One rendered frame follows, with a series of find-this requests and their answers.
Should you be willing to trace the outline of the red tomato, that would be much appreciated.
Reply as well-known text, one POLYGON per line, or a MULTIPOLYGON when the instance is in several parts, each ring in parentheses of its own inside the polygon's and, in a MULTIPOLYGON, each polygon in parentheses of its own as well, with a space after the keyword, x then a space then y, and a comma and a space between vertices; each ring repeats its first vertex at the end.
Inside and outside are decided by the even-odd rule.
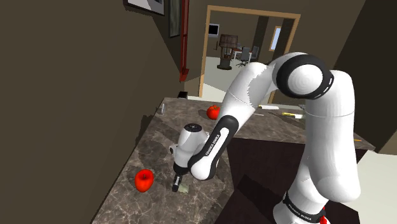
POLYGON ((211 120, 217 120, 219 115, 220 107, 217 105, 212 105, 208 107, 206 115, 211 120))

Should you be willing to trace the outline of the grey office chair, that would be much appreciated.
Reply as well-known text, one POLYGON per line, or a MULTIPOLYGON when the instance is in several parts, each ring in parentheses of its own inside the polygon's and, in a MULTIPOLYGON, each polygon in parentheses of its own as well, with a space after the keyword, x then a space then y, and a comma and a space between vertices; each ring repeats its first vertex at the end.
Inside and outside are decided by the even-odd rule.
POLYGON ((253 50, 248 47, 243 47, 241 50, 240 63, 238 64, 238 66, 246 66, 252 60, 255 60, 257 58, 258 50, 259 48, 257 46, 254 46, 253 50))

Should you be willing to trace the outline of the dark robot stand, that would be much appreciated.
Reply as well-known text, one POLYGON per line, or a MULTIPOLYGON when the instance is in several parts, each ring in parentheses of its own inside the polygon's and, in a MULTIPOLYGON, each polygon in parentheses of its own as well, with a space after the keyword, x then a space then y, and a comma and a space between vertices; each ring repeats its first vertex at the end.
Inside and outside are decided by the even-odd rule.
POLYGON ((214 224, 276 224, 274 206, 291 186, 304 145, 233 138, 227 148, 233 194, 214 224))

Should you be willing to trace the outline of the bright window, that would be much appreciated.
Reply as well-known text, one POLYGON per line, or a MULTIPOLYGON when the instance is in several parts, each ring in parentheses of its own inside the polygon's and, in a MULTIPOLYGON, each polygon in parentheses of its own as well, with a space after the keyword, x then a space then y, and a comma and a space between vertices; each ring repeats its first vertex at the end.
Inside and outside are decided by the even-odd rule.
POLYGON ((272 36, 272 40, 271 40, 271 44, 270 44, 270 48, 269 48, 269 50, 271 52, 273 52, 276 49, 280 32, 281 32, 281 26, 276 26, 274 29, 274 34, 272 36))

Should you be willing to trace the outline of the wooden door frame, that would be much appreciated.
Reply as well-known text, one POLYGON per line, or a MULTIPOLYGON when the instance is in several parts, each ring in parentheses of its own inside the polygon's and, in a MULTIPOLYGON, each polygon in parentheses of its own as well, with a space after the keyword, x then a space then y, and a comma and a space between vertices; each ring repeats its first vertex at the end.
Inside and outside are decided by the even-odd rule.
POLYGON ((206 13, 206 21, 205 21, 204 48, 203 48, 203 54, 202 54, 202 65, 201 65, 201 70, 200 70, 200 83, 199 83, 199 91, 198 91, 198 96, 200 98, 202 98, 202 95, 203 95, 207 42, 208 42, 208 37, 209 37, 209 24, 210 24, 210 17, 211 17, 212 11, 224 11, 224 12, 230 12, 230 13, 243 13, 243 14, 250 14, 250 15, 293 19, 294 20, 293 25, 291 27, 291 31, 288 36, 288 41, 287 41, 285 49, 284 49, 284 54, 287 54, 290 50, 296 29, 298 27, 298 23, 299 23, 300 17, 301 17, 301 14, 296 14, 296 13, 284 13, 284 12, 279 12, 279 11, 265 11, 265 10, 254 10, 254 9, 247 9, 247 8, 233 8, 233 7, 227 7, 227 6, 208 5, 207 13, 206 13))

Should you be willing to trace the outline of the brown pedestal furniture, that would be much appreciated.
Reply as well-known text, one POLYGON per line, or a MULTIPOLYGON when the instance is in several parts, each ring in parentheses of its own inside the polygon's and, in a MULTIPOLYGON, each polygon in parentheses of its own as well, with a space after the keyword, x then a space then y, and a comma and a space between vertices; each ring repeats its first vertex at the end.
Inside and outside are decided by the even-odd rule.
POLYGON ((237 48, 238 36, 230 34, 222 34, 220 36, 219 47, 221 48, 220 62, 218 69, 231 70, 230 61, 232 59, 233 49, 237 48))

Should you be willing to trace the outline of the framed wall picture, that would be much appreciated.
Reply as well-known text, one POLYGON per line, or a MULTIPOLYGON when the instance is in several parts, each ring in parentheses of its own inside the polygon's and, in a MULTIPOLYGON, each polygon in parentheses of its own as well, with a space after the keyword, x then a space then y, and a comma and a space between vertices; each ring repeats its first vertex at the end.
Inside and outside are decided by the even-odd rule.
POLYGON ((127 6, 146 10, 158 15, 165 15, 164 0, 123 0, 127 6))

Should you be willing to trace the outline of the dark narrow wall picture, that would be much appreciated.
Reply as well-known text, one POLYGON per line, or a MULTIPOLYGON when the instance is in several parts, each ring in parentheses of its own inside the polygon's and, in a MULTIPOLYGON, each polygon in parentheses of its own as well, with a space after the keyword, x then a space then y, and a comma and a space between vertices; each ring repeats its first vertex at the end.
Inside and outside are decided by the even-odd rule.
POLYGON ((169 0, 169 37, 180 35, 181 0, 169 0))

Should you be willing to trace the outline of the red apple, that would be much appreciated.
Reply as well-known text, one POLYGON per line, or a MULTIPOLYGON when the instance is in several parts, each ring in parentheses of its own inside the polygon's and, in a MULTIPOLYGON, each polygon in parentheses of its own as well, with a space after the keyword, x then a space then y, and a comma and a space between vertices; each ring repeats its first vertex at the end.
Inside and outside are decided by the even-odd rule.
POLYGON ((154 182, 153 172, 149 169, 140 170, 134 178, 136 190, 144 193, 148 191, 154 182))

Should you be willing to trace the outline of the red door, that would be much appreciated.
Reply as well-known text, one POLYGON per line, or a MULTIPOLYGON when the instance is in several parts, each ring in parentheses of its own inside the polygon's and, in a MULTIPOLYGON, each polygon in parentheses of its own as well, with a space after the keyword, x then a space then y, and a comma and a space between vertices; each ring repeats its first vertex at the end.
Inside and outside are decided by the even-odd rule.
POLYGON ((181 36, 181 62, 179 81, 185 81, 189 69, 186 68, 187 64, 187 47, 188 47, 188 14, 189 14, 189 0, 181 0, 181 23, 180 23, 180 36, 181 36))

